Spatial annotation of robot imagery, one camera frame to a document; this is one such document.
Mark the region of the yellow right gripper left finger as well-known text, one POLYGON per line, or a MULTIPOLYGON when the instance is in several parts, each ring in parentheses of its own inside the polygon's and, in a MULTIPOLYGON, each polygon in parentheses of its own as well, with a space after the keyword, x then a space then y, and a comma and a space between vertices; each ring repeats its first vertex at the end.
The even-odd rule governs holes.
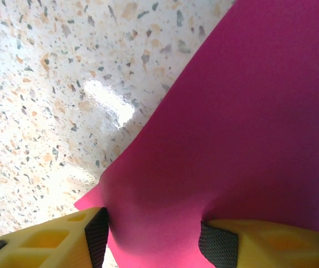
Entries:
POLYGON ((102 267, 109 214, 95 207, 0 236, 0 267, 102 267))

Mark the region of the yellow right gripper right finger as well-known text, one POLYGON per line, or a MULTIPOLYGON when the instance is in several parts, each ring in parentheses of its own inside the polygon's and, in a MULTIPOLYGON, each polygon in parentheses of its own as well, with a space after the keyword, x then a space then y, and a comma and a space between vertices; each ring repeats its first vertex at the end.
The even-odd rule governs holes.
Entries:
POLYGON ((215 267, 319 267, 319 232, 267 221, 201 221, 199 250, 215 267))

